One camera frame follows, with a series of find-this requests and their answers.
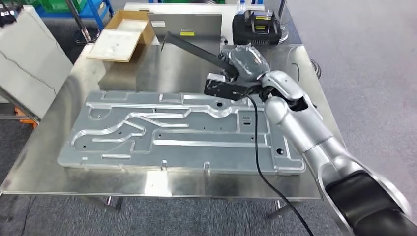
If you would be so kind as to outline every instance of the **table leg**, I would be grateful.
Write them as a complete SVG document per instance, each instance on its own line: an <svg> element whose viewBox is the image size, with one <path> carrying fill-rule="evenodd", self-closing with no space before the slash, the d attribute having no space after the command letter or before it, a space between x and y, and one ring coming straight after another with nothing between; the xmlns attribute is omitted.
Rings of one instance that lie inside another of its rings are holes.
<svg viewBox="0 0 417 236"><path fill-rule="evenodd" d="M293 206L297 206L300 205L301 202L292 202ZM284 215L285 213L287 213L288 211L291 211L291 208L288 205L285 205L283 207L280 206L280 202L278 201L278 210L274 211L271 214L268 214L268 219L273 220L276 219L278 217L280 217L281 215Z"/></svg>
<svg viewBox="0 0 417 236"><path fill-rule="evenodd" d="M115 14L115 11L113 10L113 6L110 3L110 0L106 0L106 4L109 6L109 13L110 13L110 18L113 17L113 15Z"/></svg>
<svg viewBox="0 0 417 236"><path fill-rule="evenodd" d="M95 205L98 208L103 209L104 211L109 211L111 213L117 213L119 210L110 206L110 202L112 197L107 197L106 202L103 202L102 200L96 198L96 197L90 197L90 196L79 196L80 199L89 202L93 205Z"/></svg>

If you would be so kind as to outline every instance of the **metal panel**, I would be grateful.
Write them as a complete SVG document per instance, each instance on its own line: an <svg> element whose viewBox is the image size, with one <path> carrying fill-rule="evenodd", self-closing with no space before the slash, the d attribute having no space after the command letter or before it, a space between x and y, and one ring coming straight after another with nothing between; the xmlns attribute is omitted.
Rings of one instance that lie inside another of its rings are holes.
<svg viewBox="0 0 417 236"><path fill-rule="evenodd" d="M299 174L301 156L258 103L259 163L265 174ZM142 167L256 174L255 113L247 99L203 94L93 92L58 162L76 168Z"/></svg>

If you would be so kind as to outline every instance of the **gray carpet floor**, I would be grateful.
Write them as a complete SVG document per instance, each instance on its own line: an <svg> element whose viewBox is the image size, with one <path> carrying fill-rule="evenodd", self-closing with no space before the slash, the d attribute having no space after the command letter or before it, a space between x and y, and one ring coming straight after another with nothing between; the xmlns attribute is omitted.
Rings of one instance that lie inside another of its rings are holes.
<svg viewBox="0 0 417 236"><path fill-rule="evenodd" d="M416 209L417 16L413 0L401 2L291 0L289 9L309 54L322 66L321 84L349 150L394 181ZM82 50L70 38L75 23L45 23L74 62ZM299 41L294 33L290 39ZM30 133L29 125L0 120L0 181ZM27 196L0 198L0 216L8 217L0 222L0 235L21 235L28 203ZM111 214L74 197L38 196L24 235L306 235L291 212L266 220L274 208L271 201L124 198L120 213ZM341 235L320 202L297 208L315 235Z"/></svg>

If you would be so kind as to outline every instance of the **blue shelf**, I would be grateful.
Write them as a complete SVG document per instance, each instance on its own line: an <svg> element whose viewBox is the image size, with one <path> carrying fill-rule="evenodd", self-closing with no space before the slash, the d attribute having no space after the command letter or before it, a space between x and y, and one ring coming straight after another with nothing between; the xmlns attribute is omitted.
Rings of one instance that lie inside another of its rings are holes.
<svg viewBox="0 0 417 236"><path fill-rule="evenodd" d="M95 10L97 11L100 8L100 5L104 0L92 0ZM105 10L101 14L101 18L103 18L109 10L109 6L106 6ZM43 8L43 6L39 6L36 8L36 12L40 17L51 17L51 18L72 18L72 15L70 12L63 12L63 13L48 13ZM93 12L91 11L89 4L87 3L84 6L84 9L79 13L81 18L92 18L95 19Z"/></svg>

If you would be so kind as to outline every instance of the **black cable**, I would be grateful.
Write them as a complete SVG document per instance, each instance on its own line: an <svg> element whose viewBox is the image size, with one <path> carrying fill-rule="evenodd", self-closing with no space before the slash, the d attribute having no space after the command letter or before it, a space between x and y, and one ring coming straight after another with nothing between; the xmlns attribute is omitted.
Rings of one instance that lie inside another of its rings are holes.
<svg viewBox="0 0 417 236"><path fill-rule="evenodd" d="M298 72L298 79L297 79L297 84L299 83L299 66L297 63L291 63L291 65L296 65L297 66L297 72Z"/></svg>
<svg viewBox="0 0 417 236"><path fill-rule="evenodd" d="M298 219L301 221L305 230L307 230L308 234L310 236L314 236L313 232L311 232L311 229L308 227L307 223L305 222L303 217L300 215L300 213L297 211L297 209L294 207L294 205L284 196L284 194L282 194L271 183L269 183L269 181L264 177L264 175L261 172L261 168L259 167L259 160L258 160L258 107L256 106L256 103L252 97L250 97L247 94L246 94L246 97L252 102L253 107L255 108L255 157L256 157L256 168L258 169L258 174L261 177L261 179L268 185L268 187L270 187L275 193L277 193L285 201L285 203L293 210L293 212L297 215Z"/></svg>
<svg viewBox="0 0 417 236"><path fill-rule="evenodd" d="M36 196L33 197L33 201L32 201L32 196L29 198L29 203L28 203L28 207L26 208L26 214L25 214L25 221L23 222L23 228L22 231L20 232L20 236L23 236L25 234L25 229L26 229L26 222L28 220L28 215L30 210L32 209L33 203L36 200Z"/></svg>

